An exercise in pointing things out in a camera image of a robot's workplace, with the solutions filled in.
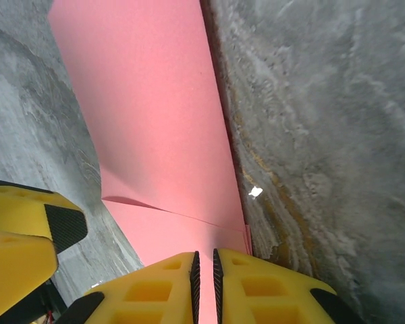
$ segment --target pink sheet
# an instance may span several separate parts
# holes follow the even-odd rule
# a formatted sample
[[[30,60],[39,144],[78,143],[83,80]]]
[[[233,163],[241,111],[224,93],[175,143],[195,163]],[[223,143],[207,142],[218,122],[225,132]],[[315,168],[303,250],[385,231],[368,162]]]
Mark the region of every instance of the pink sheet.
[[[53,34],[99,157],[105,205],[145,264],[250,252],[198,0],[55,0]]]

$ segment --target yellow robot part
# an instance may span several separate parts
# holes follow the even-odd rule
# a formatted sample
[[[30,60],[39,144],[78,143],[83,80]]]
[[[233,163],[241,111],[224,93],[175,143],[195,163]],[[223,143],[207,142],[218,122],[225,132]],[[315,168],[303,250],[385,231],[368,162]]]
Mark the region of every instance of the yellow robot part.
[[[62,195],[0,181],[0,230],[44,236],[57,253],[87,235],[83,212]]]
[[[57,267],[48,238],[0,231],[0,315],[47,281]]]
[[[218,324],[362,323],[322,281],[233,250],[213,260]]]
[[[177,254],[93,288],[57,324],[198,323],[199,284],[198,253]]]

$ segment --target black strip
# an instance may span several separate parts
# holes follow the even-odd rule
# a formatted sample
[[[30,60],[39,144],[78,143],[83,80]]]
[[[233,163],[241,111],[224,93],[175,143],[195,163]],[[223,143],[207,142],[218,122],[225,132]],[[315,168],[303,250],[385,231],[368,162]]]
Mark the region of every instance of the black strip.
[[[43,192],[44,194],[53,194],[54,193],[47,189],[40,189],[40,188],[25,186],[23,184],[14,184],[13,182],[7,182],[7,181],[1,181],[1,180],[0,180],[0,186],[9,186],[9,187],[27,189],[27,190],[37,191],[37,192]]]
[[[365,324],[339,296],[319,288],[311,289],[310,293],[335,324]]]
[[[192,317],[194,319],[194,324],[198,324],[200,314],[200,253],[198,251],[194,254],[189,280],[190,298],[192,301]]]
[[[44,206],[57,253],[87,236],[86,218],[81,211],[53,205]]]
[[[104,298],[102,292],[92,292],[75,300],[55,324],[84,324]]]
[[[223,270],[217,249],[213,250],[213,281],[215,282],[217,324],[222,324],[223,308]]]

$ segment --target black rubber pad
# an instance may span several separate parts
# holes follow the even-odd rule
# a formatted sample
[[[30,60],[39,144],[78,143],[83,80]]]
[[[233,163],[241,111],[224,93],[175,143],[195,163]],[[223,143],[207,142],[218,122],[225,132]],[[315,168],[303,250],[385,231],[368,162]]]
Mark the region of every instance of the black rubber pad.
[[[86,218],[81,211],[46,204],[44,206],[57,253],[87,236]]]
[[[189,280],[190,297],[192,301],[192,317],[194,319],[194,324],[198,324],[200,313],[200,254],[198,251],[194,254]]]
[[[102,292],[92,292],[75,300],[55,324],[84,324],[104,298]]]
[[[39,189],[39,188],[35,188],[35,187],[25,186],[23,184],[14,184],[12,182],[1,181],[1,180],[0,180],[0,186],[9,186],[9,187],[33,190],[33,191],[37,191],[37,192],[43,192],[44,194],[53,194],[54,193],[54,192],[46,190],[46,189]]]
[[[223,270],[217,249],[213,250],[213,281],[215,283],[217,324],[222,324],[223,308]]]
[[[319,288],[311,289],[310,293],[335,324],[365,324],[339,296]]]

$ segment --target crease in pink sheet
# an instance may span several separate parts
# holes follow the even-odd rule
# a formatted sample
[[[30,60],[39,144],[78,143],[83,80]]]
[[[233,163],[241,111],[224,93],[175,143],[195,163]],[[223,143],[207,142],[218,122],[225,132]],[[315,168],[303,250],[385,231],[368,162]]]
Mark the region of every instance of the crease in pink sheet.
[[[251,253],[198,0],[55,0],[49,21],[99,158],[102,198],[145,265]]]

